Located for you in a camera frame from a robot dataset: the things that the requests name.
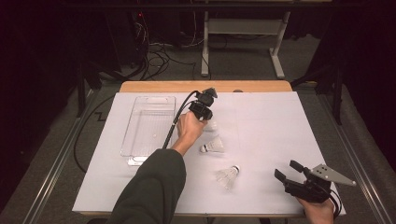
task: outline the transparent box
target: transparent box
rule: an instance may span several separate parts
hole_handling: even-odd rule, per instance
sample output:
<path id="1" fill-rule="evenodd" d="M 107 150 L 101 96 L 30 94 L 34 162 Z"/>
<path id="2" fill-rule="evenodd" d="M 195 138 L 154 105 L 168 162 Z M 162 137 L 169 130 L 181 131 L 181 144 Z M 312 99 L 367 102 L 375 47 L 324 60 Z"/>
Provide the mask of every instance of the transparent box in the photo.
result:
<path id="1" fill-rule="evenodd" d="M 163 147 L 175 117 L 175 106 L 173 96 L 136 97 L 120 153 L 129 165 L 141 165 Z"/>

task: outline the sleeve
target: sleeve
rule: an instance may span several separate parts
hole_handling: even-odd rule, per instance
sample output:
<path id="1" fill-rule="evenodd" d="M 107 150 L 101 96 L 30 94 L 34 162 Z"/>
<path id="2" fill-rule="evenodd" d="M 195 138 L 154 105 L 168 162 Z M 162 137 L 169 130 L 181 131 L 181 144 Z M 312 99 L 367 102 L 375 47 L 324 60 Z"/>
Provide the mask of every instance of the sleeve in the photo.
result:
<path id="1" fill-rule="evenodd" d="M 157 149 L 125 187 L 107 223 L 170 223 L 185 182 L 182 156 Z"/>

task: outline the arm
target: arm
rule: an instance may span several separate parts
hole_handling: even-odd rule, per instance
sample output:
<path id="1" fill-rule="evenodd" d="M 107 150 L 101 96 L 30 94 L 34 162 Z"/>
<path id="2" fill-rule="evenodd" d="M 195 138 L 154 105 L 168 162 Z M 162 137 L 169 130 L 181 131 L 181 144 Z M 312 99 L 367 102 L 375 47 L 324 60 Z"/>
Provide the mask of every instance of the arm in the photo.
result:
<path id="1" fill-rule="evenodd" d="M 333 224 L 334 204 L 330 199 L 324 203 L 309 203 L 297 197 L 296 199 L 304 207 L 306 218 L 311 224 Z"/>
<path id="2" fill-rule="evenodd" d="M 201 136 L 205 121 L 192 112 L 177 123 L 172 149 L 158 149 L 143 162 L 125 187 L 107 223 L 170 223 L 186 182 L 182 156 Z"/>

